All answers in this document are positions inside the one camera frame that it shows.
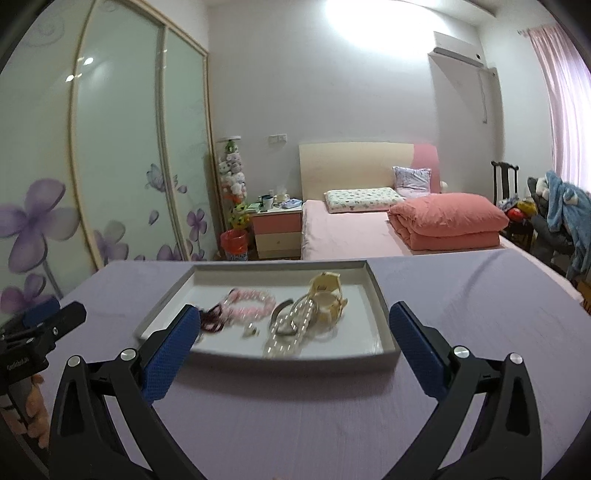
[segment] blue gripper pad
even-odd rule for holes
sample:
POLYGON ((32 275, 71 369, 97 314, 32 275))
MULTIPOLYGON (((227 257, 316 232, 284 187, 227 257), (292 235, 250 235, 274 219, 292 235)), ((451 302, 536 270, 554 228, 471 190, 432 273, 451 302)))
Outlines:
POLYGON ((60 302, 57 298, 51 297, 50 299, 35 305, 28 309, 22 317, 22 325, 25 328, 33 328, 40 323, 45 322, 49 317, 55 315, 60 311, 60 302))
POLYGON ((415 319, 410 308, 399 301, 390 308, 390 331, 425 394, 441 401, 447 395, 445 365, 417 326, 415 319))
POLYGON ((144 368, 142 393, 146 402, 151 404, 164 398, 191 351, 200 329, 199 311, 191 307, 144 368))

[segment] purple tablecloth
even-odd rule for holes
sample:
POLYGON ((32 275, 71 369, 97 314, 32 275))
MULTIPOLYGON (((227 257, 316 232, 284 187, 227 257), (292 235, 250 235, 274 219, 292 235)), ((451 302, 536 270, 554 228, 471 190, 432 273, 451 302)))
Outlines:
MULTIPOLYGON (((388 305, 405 300, 451 345, 503 359, 523 355, 543 436, 543 471, 560 459, 591 410, 591 320, 564 290, 507 250, 369 260, 388 305)), ((133 331, 190 268, 188 262, 115 262, 63 301, 82 302, 86 323, 48 359, 43 394, 52 408, 67 359, 112 359, 136 346, 133 331)), ((469 437, 482 396, 446 463, 469 437)), ((115 402, 113 419, 132 460, 146 465, 115 402)), ((395 372, 281 378, 185 365, 154 404, 209 480, 381 479, 421 430, 436 402, 401 357, 395 372)))

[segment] cup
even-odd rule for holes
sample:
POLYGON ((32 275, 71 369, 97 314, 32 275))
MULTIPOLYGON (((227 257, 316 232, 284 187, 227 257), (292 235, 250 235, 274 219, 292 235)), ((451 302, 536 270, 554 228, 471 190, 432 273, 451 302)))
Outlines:
POLYGON ((273 208, 273 197, 271 195, 263 195, 261 197, 262 210, 271 210, 273 208))

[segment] white tray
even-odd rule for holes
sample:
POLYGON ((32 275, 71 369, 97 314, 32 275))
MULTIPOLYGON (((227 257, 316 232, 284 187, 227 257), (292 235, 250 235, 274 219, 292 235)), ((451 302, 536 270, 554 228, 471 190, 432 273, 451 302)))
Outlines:
POLYGON ((234 287, 268 290, 280 303, 308 292, 311 279, 323 271, 340 274, 349 300, 334 334, 307 340, 299 355, 263 358, 270 317, 256 323, 259 335, 243 338, 243 326, 205 333, 191 351, 199 361, 217 366, 281 371, 367 371, 394 369, 400 349, 388 329, 388 308, 366 261, 216 262, 195 265, 152 309, 136 330, 146 340, 165 329, 184 305, 209 310, 234 287))

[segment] wardrobe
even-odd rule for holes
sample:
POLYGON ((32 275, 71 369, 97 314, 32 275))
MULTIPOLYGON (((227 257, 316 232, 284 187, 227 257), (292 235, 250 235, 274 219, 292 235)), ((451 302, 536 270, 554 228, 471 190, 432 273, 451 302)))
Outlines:
POLYGON ((0 323, 116 260, 212 260, 207 52, 141 0, 56 0, 0 73, 0 323))

